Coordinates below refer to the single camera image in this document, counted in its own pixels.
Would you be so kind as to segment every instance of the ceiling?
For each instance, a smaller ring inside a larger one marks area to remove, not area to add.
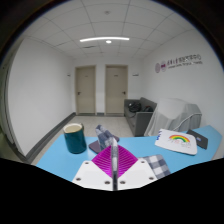
[[[172,38],[195,29],[173,10],[149,0],[71,0],[34,21],[22,34],[74,59],[144,58]],[[82,38],[123,36],[129,41],[81,43]]]

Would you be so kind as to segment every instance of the cable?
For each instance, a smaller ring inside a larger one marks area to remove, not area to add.
[[[196,114],[192,114],[192,115],[190,115],[189,117],[185,118],[185,119],[180,123],[179,126],[177,126],[176,128],[174,128],[173,131],[175,131],[177,128],[179,128],[179,127],[182,125],[182,123],[183,123],[184,121],[186,121],[188,118],[190,118],[190,117],[192,117],[192,116],[194,116],[194,115],[202,115],[202,114],[201,114],[201,113],[196,113]]]

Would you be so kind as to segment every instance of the ceiling tile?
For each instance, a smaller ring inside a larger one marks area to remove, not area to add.
[[[91,22],[123,22],[127,9],[127,5],[114,4],[92,5],[86,7]],[[109,11],[110,14],[106,15],[104,13],[105,11]]]
[[[139,49],[139,50],[136,52],[136,55],[147,56],[150,52],[151,52],[151,51],[149,51],[149,50]]]
[[[169,16],[170,14],[172,14],[174,11],[169,9],[166,6],[163,6],[160,3],[156,3],[156,2],[152,2],[149,0],[131,0],[130,5],[135,5],[144,9],[149,9],[152,10],[156,13],[159,13],[165,17]]]
[[[98,46],[98,41],[87,41],[87,42],[80,42],[79,40],[75,40],[75,43],[79,47],[89,47],[89,46]]]
[[[32,34],[33,37],[44,40],[53,34],[60,32],[61,30],[52,22],[48,22],[40,27],[36,32]]]
[[[91,47],[91,48],[82,48],[85,53],[100,53],[99,47]]]
[[[102,57],[102,53],[91,53],[91,54],[86,54],[87,57]]]
[[[137,38],[133,38],[131,37],[130,40],[125,41],[125,40],[121,40],[121,46],[127,46],[127,47],[137,47],[139,48],[142,43],[144,42],[144,40],[142,39],[137,39]]]
[[[63,54],[65,54],[65,55],[67,55],[64,51],[62,51],[61,49],[59,49],[59,48],[57,48],[57,47],[55,47],[55,46],[52,46],[52,45],[50,45],[51,47],[53,47],[55,50],[57,50],[57,51],[59,51],[59,52],[61,52],[61,53],[63,53]]]
[[[30,39],[30,40],[35,40],[35,41],[40,42],[40,43],[43,42],[42,40],[40,40],[40,39],[38,39],[38,38],[35,38],[35,37],[32,37],[32,36],[30,36],[30,37],[24,37],[24,38],[26,38],[26,39]]]
[[[59,44],[66,43],[70,40],[71,39],[64,32],[60,32],[60,33],[56,33],[56,34],[50,36],[49,38],[47,38],[44,41],[53,46],[57,46]]]
[[[133,56],[133,58],[143,59],[143,58],[145,58],[145,56],[144,55],[135,54]]]
[[[148,9],[130,6],[126,22],[156,28],[163,20],[164,16]]]
[[[118,52],[106,52],[106,53],[102,53],[103,57],[117,57],[118,56]]]
[[[74,9],[81,8],[81,7],[83,7],[83,4],[80,0],[69,1],[69,2],[66,2],[66,3],[62,3],[59,6],[49,10],[43,16],[45,18],[48,18],[48,19],[52,20],[55,17],[57,17],[57,16],[59,16],[63,13],[66,13],[66,12],[69,12],[69,11],[72,11]]]
[[[52,20],[62,30],[75,27],[82,24],[90,23],[89,17],[84,8],[75,9],[71,12],[64,13]]]
[[[169,19],[179,24],[186,30],[195,29],[195,27],[190,22],[188,22],[186,19],[184,19],[184,17],[178,15],[177,13],[174,13],[171,16],[169,16]]]
[[[100,46],[119,46],[120,45],[120,40],[111,40],[110,44],[106,43],[106,40],[98,40],[98,43],[100,44]]]
[[[119,46],[101,46],[103,53],[118,53]]]
[[[124,58],[131,58],[133,56],[133,54],[130,53],[118,53],[117,55],[118,57],[124,57]]]
[[[48,19],[45,19],[43,17],[40,17],[39,19],[35,20],[33,23],[30,24],[30,26],[24,31],[23,34],[25,35],[31,35],[36,30],[38,30],[41,26],[49,22]]]
[[[71,29],[67,29],[64,32],[66,32],[73,40],[95,36],[91,24],[76,26]]]
[[[150,33],[152,33],[152,31],[153,29],[145,26],[125,23],[123,36],[147,39],[147,37],[150,35]]]
[[[158,30],[154,30],[150,34],[148,40],[151,40],[151,41],[159,43],[159,44],[163,44],[163,43],[165,43],[166,41],[168,41],[168,40],[170,40],[172,38],[173,37],[171,37],[171,36],[169,36],[169,35],[167,35],[165,33],[162,33],[162,32],[160,32]]]
[[[143,45],[141,46],[141,49],[145,49],[145,50],[154,50],[156,49],[157,47],[159,47],[160,44],[156,44],[156,43],[153,43],[152,41],[145,41],[143,43]]]
[[[68,50],[71,50],[71,49],[77,49],[79,47],[73,41],[69,41],[67,43],[58,45],[57,48],[62,50],[62,51],[68,51]]]
[[[74,59],[80,59],[80,58],[87,58],[85,54],[77,54],[75,56],[72,56]]]
[[[82,0],[84,5],[95,5],[95,4],[108,4],[108,3],[116,3],[116,4],[129,4],[129,0]]]
[[[185,31],[184,28],[182,28],[170,19],[164,20],[156,29],[173,37]]]
[[[133,55],[135,52],[137,52],[137,50],[138,50],[137,47],[123,47],[123,46],[121,46],[120,49],[119,49],[119,52]]]
[[[76,56],[76,55],[85,55],[85,53],[81,49],[70,49],[65,52],[68,55]]]
[[[100,22],[93,23],[96,36],[121,35],[123,23],[120,22]]]

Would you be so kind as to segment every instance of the door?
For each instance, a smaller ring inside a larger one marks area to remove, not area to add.
[[[77,113],[95,114],[95,66],[76,68]]]
[[[124,114],[127,66],[106,66],[106,113]]]

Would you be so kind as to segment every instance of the ceiling light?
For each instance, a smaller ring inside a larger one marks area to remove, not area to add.
[[[93,37],[82,39],[80,42],[92,41],[92,40],[129,40],[127,37]]]

